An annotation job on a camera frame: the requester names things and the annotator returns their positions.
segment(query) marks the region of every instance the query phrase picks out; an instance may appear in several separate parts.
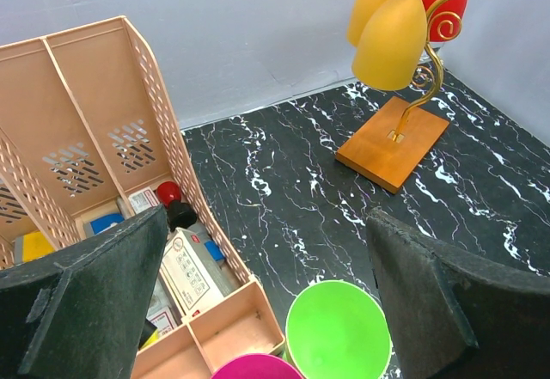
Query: black marble table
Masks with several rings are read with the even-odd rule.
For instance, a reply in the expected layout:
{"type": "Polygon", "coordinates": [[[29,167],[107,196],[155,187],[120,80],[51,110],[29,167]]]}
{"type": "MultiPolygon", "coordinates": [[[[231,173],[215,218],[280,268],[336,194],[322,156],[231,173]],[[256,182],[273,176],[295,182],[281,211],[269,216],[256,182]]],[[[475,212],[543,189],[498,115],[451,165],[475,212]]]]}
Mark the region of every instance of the black marble table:
{"type": "MultiPolygon", "coordinates": [[[[550,149],[451,74],[425,106],[451,125],[398,194],[334,160],[390,96],[355,83],[185,132],[210,206],[281,326],[294,297],[321,280],[376,295],[364,227],[376,206],[472,253],[550,275],[550,149]]],[[[402,377],[395,358],[387,377],[402,377]]]]}

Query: white wall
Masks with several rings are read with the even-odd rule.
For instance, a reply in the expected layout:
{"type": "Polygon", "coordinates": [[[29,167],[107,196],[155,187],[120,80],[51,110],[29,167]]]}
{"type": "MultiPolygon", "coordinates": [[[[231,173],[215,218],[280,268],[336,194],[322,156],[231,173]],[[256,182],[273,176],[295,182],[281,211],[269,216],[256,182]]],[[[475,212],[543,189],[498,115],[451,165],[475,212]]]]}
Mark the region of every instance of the white wall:
{"type": "Polygon", "coordinates": [[[0,44],[127,15],[182,126],[351,77],[353,0],[0,0],[0,44]]]}
{"type": "Polygon", "coordinates": [[[468,0],[445,66],[550,145],[550,0],[468,0]]]}

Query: peach storage crate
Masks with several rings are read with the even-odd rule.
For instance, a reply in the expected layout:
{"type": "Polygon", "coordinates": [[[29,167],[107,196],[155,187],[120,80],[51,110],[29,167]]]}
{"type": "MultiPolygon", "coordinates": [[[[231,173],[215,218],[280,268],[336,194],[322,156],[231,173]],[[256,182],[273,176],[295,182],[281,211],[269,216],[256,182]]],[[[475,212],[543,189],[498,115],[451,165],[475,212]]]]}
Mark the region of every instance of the peach storage crate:
{"type": "Polygon", "coordinates": [[[117,197],[130,207],[131,193],[174,180],[241,287],[139,352],[132,377],[206,378],[241,354],[282,351],[264,291],[205,202],[153,53],[124,16],[0,47],[0,97],[0,270],[16,237],[39,230],[64,248],[117,197]]]}

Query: green cup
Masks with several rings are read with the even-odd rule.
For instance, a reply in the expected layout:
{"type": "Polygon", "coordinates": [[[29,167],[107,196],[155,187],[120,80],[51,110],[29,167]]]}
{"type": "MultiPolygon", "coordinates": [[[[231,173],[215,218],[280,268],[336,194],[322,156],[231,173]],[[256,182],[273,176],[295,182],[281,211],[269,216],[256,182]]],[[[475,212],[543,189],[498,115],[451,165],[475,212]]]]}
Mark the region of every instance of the green cup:
{"type": "Polygon", "coordinates": [[[382,309],[353,284],[313,284],[290,306],[284,358],[308,379],[377,379],[391,350],[382,309]]]}

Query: magenta cup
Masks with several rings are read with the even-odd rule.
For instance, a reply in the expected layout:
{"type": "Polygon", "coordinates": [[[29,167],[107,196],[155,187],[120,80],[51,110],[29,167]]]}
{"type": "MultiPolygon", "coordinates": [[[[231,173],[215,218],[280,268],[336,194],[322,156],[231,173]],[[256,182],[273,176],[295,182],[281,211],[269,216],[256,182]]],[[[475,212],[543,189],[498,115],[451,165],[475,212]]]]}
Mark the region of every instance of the magenta cup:
{"type": "Polygon", "coordinates": [[[283,359],[254,353],[228,362],[212,379],[303,379],[303,376],[283,359]]]}

